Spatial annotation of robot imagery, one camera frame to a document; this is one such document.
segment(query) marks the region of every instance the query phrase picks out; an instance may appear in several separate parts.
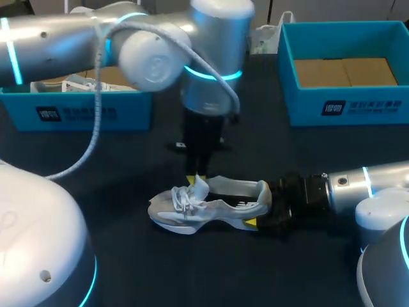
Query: robotic arm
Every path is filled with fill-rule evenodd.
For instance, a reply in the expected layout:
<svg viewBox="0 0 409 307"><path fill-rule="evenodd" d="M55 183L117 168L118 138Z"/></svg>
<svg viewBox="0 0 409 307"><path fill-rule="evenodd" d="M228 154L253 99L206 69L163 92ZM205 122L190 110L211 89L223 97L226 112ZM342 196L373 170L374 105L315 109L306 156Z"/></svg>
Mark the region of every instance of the robotic arm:
<svg viewBox="0 0 409 307"><path fill-rule="evenodd" d="M186 71L186 173L206 175L227 115L240 112L233 88L241 76L253 15L251 0L192 0L187 12L169 15L149 16L134 3L119 2L87 13L1 19L0 58L7 60L0 64L0 86L116 65L140 90L160 91ZM97 90L88 149L71 168L48 178L70 173L92 152L99 132L99 95Z"/></svg>
<svg viewBox="0 0 409 307"><path fill-rule="evenodd" d="M357 284L365 307L408 306L408 161L329 175L288 174L273 189L284 208L257 220L259 229L322 213L355 219L362 251Z"/></svg>

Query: black table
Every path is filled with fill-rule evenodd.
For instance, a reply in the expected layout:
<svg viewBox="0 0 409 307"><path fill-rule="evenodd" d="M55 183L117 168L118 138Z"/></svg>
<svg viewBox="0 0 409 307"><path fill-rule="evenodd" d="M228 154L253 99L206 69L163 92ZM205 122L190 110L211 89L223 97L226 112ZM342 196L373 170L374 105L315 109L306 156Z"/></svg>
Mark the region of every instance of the black table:
<svg viewBox="0 0 409 307"><path fill-rule="evenodd" d="M274 56L249 60L238 93L242 122L226 132L234 150L214 157L214 173L272 180L287 171L332 172L408 155L402 137L408 126L291 129ZM0 156L42 175L75 162L90 138L90 133L19 134L3 108L0 115ZM223 224L180 236L153 225L148 200L187 183L183 157L165 148L179 141L180 120L174 87L155 96L152 131L103 134L87 164L58 182L84 212L104 305L361 306L355 264L346 261L348 237L311 230L282 242Z"/></svg>

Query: white sneaker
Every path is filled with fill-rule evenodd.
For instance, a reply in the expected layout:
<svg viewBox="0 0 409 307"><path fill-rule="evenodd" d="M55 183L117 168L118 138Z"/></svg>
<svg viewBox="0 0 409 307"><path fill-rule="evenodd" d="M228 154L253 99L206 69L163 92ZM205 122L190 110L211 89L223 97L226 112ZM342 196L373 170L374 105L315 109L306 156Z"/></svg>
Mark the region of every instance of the white sneaker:
<svg viewBox="0 0 409 307"><path fill-rule="evenodd" d="M272 205L272 194L265 181L221 176L204 181L196 176L195 185L174 187L156 195L150 203L148 214L155 223L171 232L191 235L214 220L237 229L255 230L242 220L266 214Z"/></svg>

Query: shoelace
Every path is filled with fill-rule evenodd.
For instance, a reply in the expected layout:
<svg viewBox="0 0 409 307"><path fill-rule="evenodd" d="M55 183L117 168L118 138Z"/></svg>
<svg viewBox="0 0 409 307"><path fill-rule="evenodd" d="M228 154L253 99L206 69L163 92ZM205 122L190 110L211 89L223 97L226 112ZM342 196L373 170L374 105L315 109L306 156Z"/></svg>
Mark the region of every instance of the shoelace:
<svg viewBox="0 0 409 307"><path fill-rule="evenodd" d="M194 208L205 208L205 206L201 205L202 201L198 201L194 198L193 185L188 187L173 187L171 192L173 206L176 211L182 211L186 214L188 210Z"/></svg>

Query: cardboard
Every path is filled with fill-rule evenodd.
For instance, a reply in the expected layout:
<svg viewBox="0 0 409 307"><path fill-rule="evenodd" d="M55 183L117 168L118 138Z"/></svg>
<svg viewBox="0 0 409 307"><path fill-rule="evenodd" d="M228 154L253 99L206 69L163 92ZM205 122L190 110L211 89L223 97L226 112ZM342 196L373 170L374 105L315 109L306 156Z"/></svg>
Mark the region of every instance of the cardboard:
<svg viewBox="0 0 409 307"><path fill-rule="evenodd" d="M84 72L79 72L77 75L85 78L92 78L95 79L95 70L87 70ZM68 76L65 75L63 77L58 77L54 79L44 80L42 82L45 83L58 83L63 82ZM129 86L131 88L137 89L135 86L129 84L126 78L123 76L121 70L118 67L104 67L101 69L101 81L108 83L108 84L115 84L115 85L124 85Z"/></svg>
<svg viewBox="0 0 409 307"><path fill-rule="evenodd" d="M294 64L303 88L351 86L340 59L295 60Z"/></svg>
<svg viewBox="0 0 409 307"><path fill-rule="evenodd" d="M393 86L395 77L385 58L343 59L351 86Z"/></svg>
<svg viewBox="0 0 409 307"><path fill-rule="evenodd" d="M88 70L85 77L95 79L95 71L93 69ZM118 67L105 67L101 69L101 81L108 84L129 86L137 90L136 86L128 82Z"/></svg>
<svg viewBox="0 0 409 307"><path fill-rule="evenodd" d="M396 86L385 58L295 60L303 88L348 86Z"/></svg>

